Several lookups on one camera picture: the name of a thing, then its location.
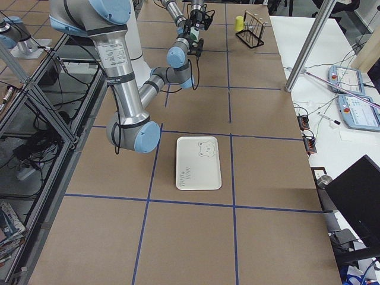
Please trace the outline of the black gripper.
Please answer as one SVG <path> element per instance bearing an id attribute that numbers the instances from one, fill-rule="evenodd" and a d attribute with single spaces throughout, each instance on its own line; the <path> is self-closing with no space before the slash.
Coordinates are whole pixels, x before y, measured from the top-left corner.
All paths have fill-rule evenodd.
<path id="1" fill-rule="evenodd" d="M 191 4 L 191 11 L 190 11 L 190 17 L 192 24 L 191 26 L 195 30 L 206 30 L 206 23 L 205 23 L 205 13 L 206 13 L 206 7 L 207 5 L 203 2 L 193 2 Z"/>
<path id="2" fill-rule="evenodd" d="M 188 55 L 201 56 L 203 51 L 204 39 L 191 40 Z"/>

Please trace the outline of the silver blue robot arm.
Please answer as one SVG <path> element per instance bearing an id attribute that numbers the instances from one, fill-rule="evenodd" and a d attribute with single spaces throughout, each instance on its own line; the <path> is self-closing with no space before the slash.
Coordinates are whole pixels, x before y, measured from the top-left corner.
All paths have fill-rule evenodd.
<path id="1" fill-rule="evenodd" d="M 179 9 L 175 0 L 161 0 L 163 8 L 173 18 L 177 28 L 181 28 L 184 33 L 208 30 L 213 21 L 214 11 L 206 11 L 207 5 L 204 1 L 191 1 L 191 10 L 185 17 Z"/>
<path id="2" fill-rule="evenodd" d="M 150 119 L 146 106 L 166 84 L 179 84 L 181 88 L 194 84 L 188 55 L 201 53 L 203 40 L 191 33 L 208 27 L 204 22 L 204 3 L 192 1 L 188 18 L 175 1 L 162 4 L 182 32 L 168 51 L 169 65 L 151 70 L 149 79 L 139 87 L 125 38 L 134 13 L 130 1 L 50 2 L 50 24 L 55 30 L 88 37 L 94 43 L 117 107 L 106 127 L 107 138 L 117 150 L 124 148 L 137 153 L 154 150 L 161 130 Z"/>

